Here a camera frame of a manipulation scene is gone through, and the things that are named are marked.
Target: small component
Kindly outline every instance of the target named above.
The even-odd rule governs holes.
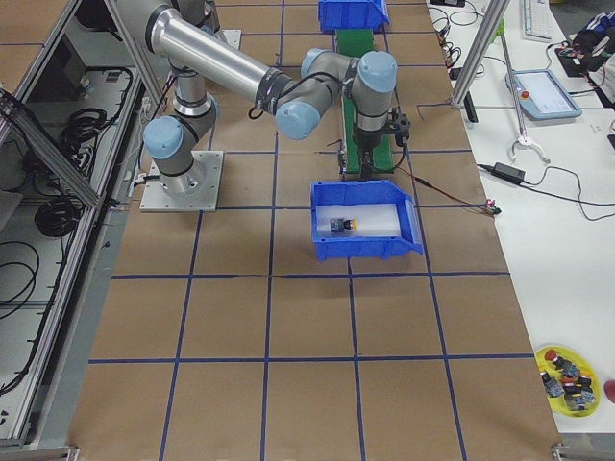
[[[583,397],[583,399],[587,403],[594,403],[596,401],[596,396],[591,391],[591,389],[590,390],[581,389],[580,390],[580,395]]]
[[[570,411],[583,411],[587,409],[587,402],[581,393],[566,394],[564,400]]]
[[[573,394],[578,394],[579,392],[577,385],[573,381],[562,381],[561,385],[567,396],[572,396]]]
[[[547,371],[541,370],[540,377],[542,378],[542,383],[549,397],[559,397],[564,393],[564,388],[561,384],[559,384],[555,378],[551,377]]]
[[[484,207],[494,216],[502,212],[502,210],[496,206],[496,201],[493,199],[487,199],[487,201],[484,203]]]
[[[550,349],[545,353],[545,358],[551,361],[555,368],[566,377],[577,378],[580,375],[580,371],[577,366],[570,360],[566,360],[564,357],[560,357],[555,349]]]
[[[354,231],[357,228],[357,221],[354,219],[333,218],[331,219],[331,232],[341,233],[344,231]]]
[[[577,379],[577,386],[581,391],[594,392],[592,391],[592,378],[585,372],[580,372],[580,376]]]

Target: blue bin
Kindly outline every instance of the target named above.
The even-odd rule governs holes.
[[[320,206],[394,205],[400,235],[353,236],[353,232],[329,232],[318,229]],[[311,232],[316,256],[321,261],[329,257],[381,257],[423,254],[421,232],[412,197],[390,181],[313,182],[311,185]]]
[[[372,29],[388,24],[385,0],[318,0],[320,30]]]

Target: grid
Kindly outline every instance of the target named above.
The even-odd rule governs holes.
[[[316,2],[217,3],[244,51],[290,74],[310,46],[332,47]],[[463,122],[441,106],[451,87],[428,10],[389,13],[376,43],[400,63],[407,167],[484,203]],[[305,186],[336,179],[339,107],[294,143],[219,89],[206,140],[227,151],[219,210],[144,215],[133,202],[71,428],[85,459],[551,459],[553,417],[493,222],[396,174],[425,256],[320,263]]]

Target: wire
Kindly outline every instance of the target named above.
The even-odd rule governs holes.
[[[47,319],[49,318],[51,309],[54,307],[56,303],[56,297],[58,296],[58,291],[60,289],[60,280],[61,280],[64,268],[66,267],[66,263],[68,261],[68,258],[66,256],[68,254],[68,249],[72,246],[74,237],[75,237],[75,233],[73,232],[69,238],[69,241],[66,243],[66,250],[64,250],[63,241],[61,243],[62,244],[62,260],[60,263],[60,269],[58,271],[58,274],[56,275],[56,279],[53,285],[53,290],[49,297],[49,301],[47,302],[47,305],[45,306],[45,309],[42,312],[42,315],[40,316],[40,323],[38,324],[37,335],[35,336],[35,339],[30,341],[32,344],[32,347],[30,349],[30,355],[28,356],[26,364],[20,371],[15,372],[15,376],[11,381],[9,381],[6,384],[2,384],[2,386],[0,386],[0,397],[16,389],[17,386],[21,383],[21,381],[23,381],[24,377],[28,373],[30,373],[30,367],[32,366],[35,360],[35,357],[37,356],[38,345],[40,344],[40,340],[42,338],[43,332],[45,331]],[[26,246],[31,246],[24,242],[11,242],[11,243],[20,243]],[[36,255],[37,255],[37,268],[35,269],[35,273],[37,273],[37,269],[38,269],[38,262],[39,262],[38,252],[36,252]]]
[[[321,71],[314,72],[313,74],[306,75],[303,79],[301,79],[299,82],[291,86],[289,89],[286,89],[282,93],[280,93],[280,95],[278,96],[278,101],[280,101],[284,96],[287,96],[289,93],[297,89],[299,86],[303,85],[305,82],[309,80],[318,80],[316,79],[316,77],[320,77],[320,76],[328,77],[334,82],[336,82],[338,85],[342,85],[342,82],[337,77],[335,77],[333,74],[330,74],[329,72],[321,72]]]
[[[26,264],[25,262],[21,262],[21,261],[11,261],[11,262],[6,262],[4,264],[0,264],[0,269],[5,268],[5,267],[17,266],[17,267],[23,267],[27,271],[30,272],[30,278],[28,279],[28,282],[17,294],[13,295],[7,300],[0,301],[0,306],[9,305],[15,302],[21,295],[23,295],[26,291],[29,290],[26,296],[24,297],[24,299],[18,302],[17,306],[14,309],[12,309],[6,314],[0,315],[0,320],[4,320],[10,317],[11,315],[13,315],[16,311],[21,309],[30,300],[30,298],[32,297],[32,294],[35,291],[35,288],[37,287],[37,274],[38,274],[38,269],[40,268],[40,255],[38,254],[38,251],[35,247],[30,245],[29,243],[18,241],[18,240],[0,242],[0,247],[7,246],[7,245],[21,245],[21,246],[29,248],[35,256],[36,264],[34,268],[30,264]]]
[[[489,171],[489,172],[491,172],[491,170],[493,168],[493,167],[490,167],[488,165],[479,165],[479,167],[484,169],[484,170],[486,170],[486,171]],[[577,197],[575,199],[570,198],[570,197],[564,197],[562,195],[558,195],[558,194],[554,194],[552,192],[547,192],[545,190],[540,190],[540,189],[535,189],[534,188],[534,187],[536,187],[536,186],[538,186],[538,185],[543,183],[543,181],[547,177],[547,174],[551,170],[556,170],[556,171],[561,171],[561,172],[564,172],[564,173],[568,173],[568,174],[570,174],[570,175],[575,177],[575,180],[577,182],[577,188],[578,188],[578,195],[577,195]],[[599,217],[596,217],[596,218],[592,218],[592,217],[588,216],[586,211],[585,211],[585,208],[583,208],[583,205],[586,205],[586,206],[602,206],[602,207],[604,207],[604,206],[615,206],[615,203],[607,203],[606,204],[606,203],[588,202],[588,201],[582,200],[581,199],[581,194],[583,192],[583,189],[582,189],[582,186],[581,186],[581,183],[580,183],[580,177],[574,171],[568,170],[566,168],[561,168],[559,166],[548,166],[543,171],[542,177],[540,178],[540,180],[538,182],[529,182],[529,181],[523,180],[520,183],[517,183],[517,182],[514,182],[514,183],[516,185],[519,185],[519,187],[522,187],[522,188],[524,188],[526,190],[529,190],[530,192],[535,192],[537,194],[546,195],[546,196],[549,196],[549,197],[556,198],[558,200],[563,200],[565,202],[572,202],[574,204],[577,204],[578,208],[580,209],[581,214],[583,215],[583,217],[587,221],[592,221],[592,222],[593,221],[600,221],[602,219],[610,218],[612,216],[615,216],[615,212],[609,213],[609,214],[605,214],[605,215],[602,215],[602,216],[599,216]]]
[[[35,214],[38,231],[47,237],[65,237],[77,228],[81,211],[67,197],[43,204]]]
[[[160,99],[158,100],[158,103],[156,104],[156,108],[154,109],[154,112],[152,112],[152,118],[154,118],[154,117],[156,117],[156,115],[158,115],[158,111],[162,107],[162,103],[165,101],[166,95],[171,90],[171,88],[173,87],[173,84],[176,81],[177,81],[177,76],[176,75],[170,75],[169,78],[167,79],[166,83],[162,87],[162,96],[160,96]]]
[[[417,104],[416,105],[416,111],[419,114],[419,117],[421,117],[421,120],[425,120],[425,117],[423,116],[423,114],[421,113],[421,108],[438,108],[440,106],[449,106],[451,103],[436,103],[436,104]]]
[[[404,173],[405,175],[409,176],[411,179],[417,181],[418,183],[422,184],[424,187],[427,187],[429,189],[432,189],[434,191],[436,191],[437,193],[447,197],[448,199],[451,199],[454,202],[457,202],[459,204],[462,205],[466,205],[467,207],[471,208],[470,211],[474,212],[476,214],[484,214],[486,216],[490,216],[490,217],[495,217],[496,214],[499,214],[501,211],[498,208],[495,209],[491,209],[488,208],[484,205],[476,205],[476,204],[470,204],[469,202],[466,202],[463,199],[458,198],[457,196],[450,194],[449,192],[436,187],[435,185],[431,184],[430,182],[428,182],[427,180],[424,180],[423,178],[420,178],[418,176],[415,176],[414,174],[410,173],[409,171],[407,171],[406,169],[402,168],[401,166],[396,166],[395,167],[397,170],[401,171],[402,173]]]
[[[465,3],[469,4],[472,7],[473,11],[471,11],[471,12],[452,12],[451,14],[449,14],[449,21],[451,21],[451,24],[455,24],[456,26],[461,26],[461,27],[471,26],[474,23],[476,23],[479,20],[480,17],[484,17],[482,14],[479,13],[479,11],[477,10],[477,7],[475,7],[474,3],[469,2],[468,0],[466,0]],[[465,22],[465,23],[464,22],[455,22],[455,21],[453,21],[453,17],[456,14],[473,14],[474,15],[474,19],[471,20],[470,22]]]
[[[554,63],[554,60],[551,59],[551,55],[549,54],[549,50],[551,50],[554,46],[560,45],[562,48],[565,47],[569,47],[570,46],[570,42],[569,41],[557,41],[555,43],[549,43],[547,45],[547,47],[545,48],[545,55],[547,56],[547,59],[549,60],[549,63],[547,64],[547,67],[545,67],[546,69],[548,69],[549,67],[551,67],[551,64]]]
[[[506,65],[506,61],[500,59],[500,58],[496,58],[495,56],[485,56],[484,57],[486,60],[493,60],[493,61],[499,61],[501,62],[503,65]]]

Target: electronic components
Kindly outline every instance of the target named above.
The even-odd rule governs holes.
[[[345,231],[354,231],[357,228],[355,219],[332,218],[331,233],[343,233]]]
[[[571,414],[590,410],[598,399],[592,389],[592,375],[581,370],[556,349],[548,349],[544,353],[544,359],[548,363],[546,368],[549,368],[551,373],[546,368],[541,368],[540,377],[549,398],[562,397],[563,405]]]

